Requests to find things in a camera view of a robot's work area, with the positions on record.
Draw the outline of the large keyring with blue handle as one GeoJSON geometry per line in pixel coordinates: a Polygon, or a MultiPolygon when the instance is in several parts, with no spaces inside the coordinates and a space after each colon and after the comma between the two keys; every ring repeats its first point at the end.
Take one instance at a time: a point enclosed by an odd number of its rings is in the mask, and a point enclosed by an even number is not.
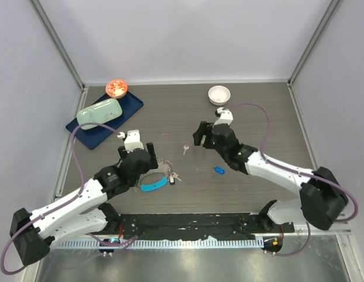
{"type": "Polygon", "coordinates": [[[157,164],[158,168],[151,169],[140,176],[135,188],[143,192],[151,192],[170,182],[169,178],[173,172],[173,164],[162,158],[157,159],[157,164]]]}

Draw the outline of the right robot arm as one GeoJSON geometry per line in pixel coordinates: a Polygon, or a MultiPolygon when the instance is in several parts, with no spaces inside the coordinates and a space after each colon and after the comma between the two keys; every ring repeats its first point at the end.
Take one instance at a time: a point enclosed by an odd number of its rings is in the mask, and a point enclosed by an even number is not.
{"type": "Polygon", "coordinates": [[[348,204],[333,173],[325,168],[301,169],[262,154],[240,143],[229,125],[201,122],[193,133],[194,145],[215,150],[233,170],[266,179],[298,196],[293,202],[270,202],[259,217],[260,227],[272,232],[289,221],[307,221],[320,230],[329,230],[348,204]]]}

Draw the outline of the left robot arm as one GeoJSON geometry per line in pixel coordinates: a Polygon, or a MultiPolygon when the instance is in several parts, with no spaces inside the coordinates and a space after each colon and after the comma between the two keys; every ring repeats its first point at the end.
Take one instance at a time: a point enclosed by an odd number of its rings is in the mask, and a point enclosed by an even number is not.
{"type": "Polygon", "coordinates": [[[75,191],[40,209],[21,208],[13,214],[9,235],[24,266],[41,260],[63,241],[118,230],[119,215],[107,201],[158,167],[152,143],[133,142],[119,147],[119,152],[118,163],[102,168],[75,191]]]}

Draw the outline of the black key fob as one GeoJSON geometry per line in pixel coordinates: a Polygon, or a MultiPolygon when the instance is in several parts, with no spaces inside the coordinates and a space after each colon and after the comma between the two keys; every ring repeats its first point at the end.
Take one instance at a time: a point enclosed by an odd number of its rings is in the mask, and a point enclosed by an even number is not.
{"type": "Polygon", "coordinates": [[[175,185],[175,180],[171,176],[169,177],[169,182],[170,182],[171,185],[175,185]]]}

